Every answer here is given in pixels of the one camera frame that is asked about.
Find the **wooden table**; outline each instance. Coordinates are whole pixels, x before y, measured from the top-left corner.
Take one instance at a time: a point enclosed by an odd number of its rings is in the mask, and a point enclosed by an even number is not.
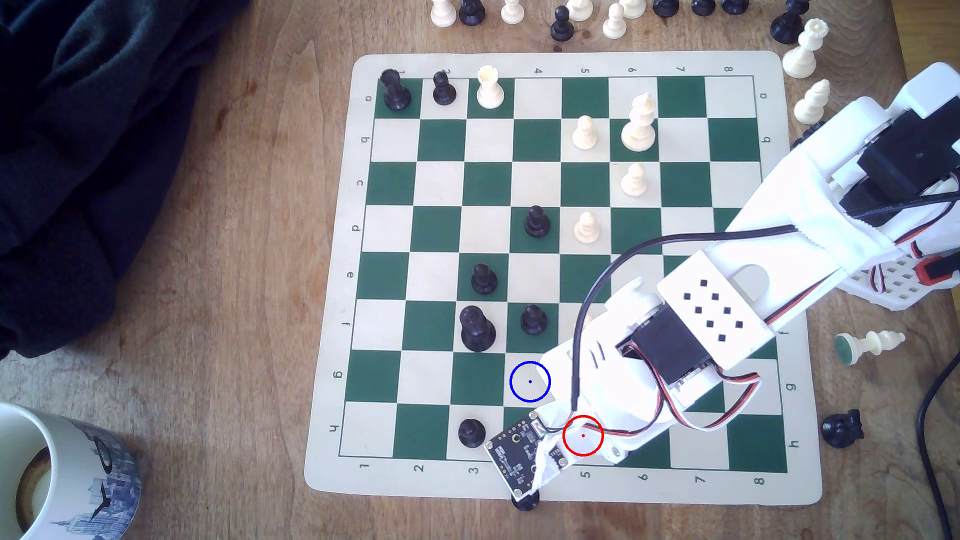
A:
[[[609,1],[564,51],[772,49],[780,0],[747,14],[651,13],[611,41]],[[830,24],[815,77],[828,114],[860,95],[887,104],[905,81],[886,1],[817,0]],[[822,444],[825,493],[804,507],[394,499],[312,491],[303,480],[347,95],[369,53],[554,50],[554,4],[524,0],[507,27],[489,2],[477,28],[432,26],[428,2],[259,0],[225,33],[207,70],[164,212],[94,335],[32,360],[0,362],[0,400],[83,419],[142,456],[144,499],[130,538],[938,538],[913,422],[936,374],[960,349],[946,292],[889,313],[833,292],[809,311],[818,415],[858,407],[866,439]],[[787,81],[793,104],[816,79]],[[792,124],[792,135],[800,126]],[[893,352],[844,368],[839,331],[897,330]],[[954,490],[960,377],[941,390],[927,430],[941,485]]]

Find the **red circle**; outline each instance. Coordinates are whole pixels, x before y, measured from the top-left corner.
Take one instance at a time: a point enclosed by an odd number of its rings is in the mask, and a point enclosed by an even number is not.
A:
[[[570,445],[566,444],[566,429],[569,428],[569,427],[570,427],[570,424],[572,424],[573,421],[576,420],[576,419],[578,419],[578,418],[589,418],[590,420],[593,421],[594,424],[597,425],[597,428],[600,429],[600,444],[597,445],[596,449],[594,449],[593,452],[588,452],[588,453],[586,453],[586,454],[580,454],[579,452],[574,452],[573,449],[570,448]],[[580,456],[580,457],[587,457],[588,455],[594,455],[594,454],[597,453],[598,450],[600,450],[600,447],[603,446],[603,438],[604,438],[603,426],[600,425],[600,422],[598,422],[596,418],[593,418],[592,416],[589,416],[589,415],[587,415],[587,414],[578,414],[577,416],[574,416],[573,418],[569,419],[569,420],[566,422],[566,426],[564,426],[564,431],[563,431],[562,435],[563,435],[563,440],[564,440],[564,446],[566,446],[566,449],[567,449],[567,450],[570,450],[570,453],[571,453],[571,454],[578,455],[578,456]]]

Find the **chessboard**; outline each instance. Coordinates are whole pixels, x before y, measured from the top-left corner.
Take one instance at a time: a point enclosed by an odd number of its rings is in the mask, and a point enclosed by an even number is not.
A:
[[[492,65],[505,94],[479,106],[478,69]],[[412,93],[388,109],[380,73],[396,69]],[[457,90],[433,100],[435,72]],[[652,148],[620,141],[632,100],[657,105]],[[577,118],[598,142],[572,144]],[[377,55],[354,65],[330,256],[324,325],[306,450],[314,489],[350,494],[508,499],[483,448],[457,437],[466,418],[488,437],[553,401],[540,355],[572,335],[580,303],[613,258],[672,233],[723,231],[789,151],[780,60],[771,52]],[[633,162],[648,187],[627,196]],[[552,229],[523,228],[539,205]],[[592,211],[597,241],[573,236]],[[646,290],[703,243],[631,259],[590,312],[636,276]],[[470,286],[484,262],[492,294]],[[528,304],[547,330],[525,333]],[[480,306],[496,327],[487,351],[460,338],[458,313]],[[617,465],[595,455],[541,489],[544,500],[806,504],[821,496],[818,422],[806,322],[737,366],[764,380],[725,428],[674,426]],[[553,373],[553,378],[569,374]],[[716,386],[687,417],[718,418],[741,387]]]

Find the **blue circle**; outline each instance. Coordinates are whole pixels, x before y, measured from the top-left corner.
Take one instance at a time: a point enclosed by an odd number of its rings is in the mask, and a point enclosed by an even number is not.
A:
[[[543,372],[546,373],[546,390],[543,390],[543,395],[540,396],[540,397],[538,397],[538,398],[536,398],[535,400],[524,400],[523,398],[521,398],[521,397],[519,396],[519,394],[516,393],[516,390],[514,390],[514,374],[516,373],[516,370],[519,369],[520,366],[523,365],[523,364],[535,364],[535,365],[538,365],[538,366],[540,366],[540,369],[542,369]],[[543,367],[543,364],[541,364],[541,363],[539,363],[539,362],[535,362],[535,361],[533,361],[533,360],[527,360],[527,361],[525,361],[525,362],[520,362],[519,364],[516,365],[516,367],[514,368],[514,371],[510,372],[510,391],[513,392],[514,395],[516,396],[516,398],[519,399],[519,400],[521,400],[522,402],[526,402],[526,403],[528,403],[528,404],[531,404],[531,403],[534,403],[534,402],[538,402],[538,401],[542,400],[543,398],[545,398],[546,395],[550,393],[550,372],[547,371],[547,369],[546,369],[545,367]]]

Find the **dark fabric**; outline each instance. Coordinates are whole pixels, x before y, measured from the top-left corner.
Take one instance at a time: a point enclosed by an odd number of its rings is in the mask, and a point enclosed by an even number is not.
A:
[[[105,322],[246,0],[0,0],[0,358]]]

